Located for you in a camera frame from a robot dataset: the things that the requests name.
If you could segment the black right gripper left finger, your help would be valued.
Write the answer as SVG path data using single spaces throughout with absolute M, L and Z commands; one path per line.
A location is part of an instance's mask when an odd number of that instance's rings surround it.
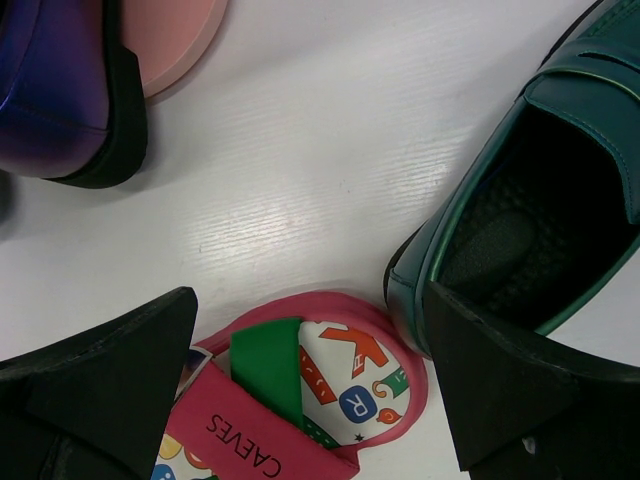
M 2 361 L 2 478 L 151 478 L 197 309 L 179 287 Z

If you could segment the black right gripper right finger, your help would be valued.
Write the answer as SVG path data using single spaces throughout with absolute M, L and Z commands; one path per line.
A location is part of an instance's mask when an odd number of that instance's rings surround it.
M 639 370 L 424 293 L 430 355 L 473 479 L 636 479 Z

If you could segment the green loafer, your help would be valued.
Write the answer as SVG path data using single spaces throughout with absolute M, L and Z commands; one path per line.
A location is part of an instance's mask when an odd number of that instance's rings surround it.
M 559 38 L 451 195 L 398 249 L 384 295 L 429 355 L 436 282 L 547 335 L 639 247 L 639 5 L 597 1 Z

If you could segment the purple loafer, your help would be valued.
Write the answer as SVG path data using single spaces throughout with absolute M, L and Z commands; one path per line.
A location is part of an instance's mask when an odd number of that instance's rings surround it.
M 141 167 L 148 123 L 118 1 L 1 4 L 1 169 L 103 189 Z

